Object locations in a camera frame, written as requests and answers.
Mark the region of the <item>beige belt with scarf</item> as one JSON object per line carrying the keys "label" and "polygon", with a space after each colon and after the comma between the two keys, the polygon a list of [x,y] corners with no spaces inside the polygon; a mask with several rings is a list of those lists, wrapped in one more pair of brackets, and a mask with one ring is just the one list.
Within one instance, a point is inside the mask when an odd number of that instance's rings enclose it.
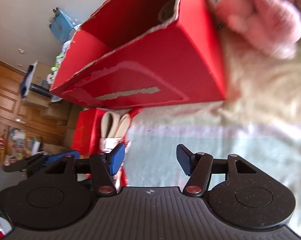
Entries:
{"label": "beige belt with scarf", "polygon": [[101,138],[124,138],[131,125],[131,116],[108,111],[101,118]]}

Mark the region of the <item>wooden cabinet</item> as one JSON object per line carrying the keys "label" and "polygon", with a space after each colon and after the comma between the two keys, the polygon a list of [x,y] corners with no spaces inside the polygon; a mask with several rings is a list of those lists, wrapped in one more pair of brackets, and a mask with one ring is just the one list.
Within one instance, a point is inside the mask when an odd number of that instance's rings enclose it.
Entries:
{"label": "wooden cabinet", "polygon": [[58,121],[40,115],[40,110],[23,105],[19,84],[23,73],[0,64],[0,163],[8,152],[8,132],[11,128],[26,131],[26,137],[36,137],[43,142],[63,145],[67,128]]}

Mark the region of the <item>brown cardboard boxes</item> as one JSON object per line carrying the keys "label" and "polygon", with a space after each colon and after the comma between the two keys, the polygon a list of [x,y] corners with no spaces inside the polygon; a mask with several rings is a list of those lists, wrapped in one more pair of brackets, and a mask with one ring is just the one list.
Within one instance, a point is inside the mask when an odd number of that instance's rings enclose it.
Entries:
{"label": "brown cardboard boxes", "polygon": [[49,66],[40,62],[29,65],[20,84],[22,103],[29,114],[26,125],[45,133],[48,139],[44,141],[71,148],[82,107],[50,94],[54,78]]}

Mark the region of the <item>large red cardboard box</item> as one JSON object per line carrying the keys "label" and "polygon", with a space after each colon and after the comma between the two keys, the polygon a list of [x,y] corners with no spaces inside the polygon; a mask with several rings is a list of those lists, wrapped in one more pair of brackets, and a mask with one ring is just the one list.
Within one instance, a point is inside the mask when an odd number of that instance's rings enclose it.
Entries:
{"label": "large red cardboard box", "polygon": [[226,98],[223,54],[206,0],[107,0],[82,23],[51,93],[82,107],[129,109]]}

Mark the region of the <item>blue gift bag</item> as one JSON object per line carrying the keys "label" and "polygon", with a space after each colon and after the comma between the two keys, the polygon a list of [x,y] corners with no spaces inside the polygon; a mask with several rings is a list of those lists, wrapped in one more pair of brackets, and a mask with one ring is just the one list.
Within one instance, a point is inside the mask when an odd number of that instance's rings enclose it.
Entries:
{"label": "blue gift bag", "polygon": [[49,29],[60,44],[69,41],[81,25],[77,19],[68,16],[63,10],[56,7],[52,10],[54,16],[49,20]]}

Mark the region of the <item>pink plush toy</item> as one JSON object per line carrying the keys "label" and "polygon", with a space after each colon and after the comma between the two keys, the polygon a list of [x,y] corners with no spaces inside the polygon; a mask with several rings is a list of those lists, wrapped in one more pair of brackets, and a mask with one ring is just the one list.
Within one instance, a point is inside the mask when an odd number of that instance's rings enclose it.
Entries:
{"label": "pink plush toy", "polygon": [[292,59],[301,38],[301,0],[219,0],[216,18],[251,46],[277,59]]}

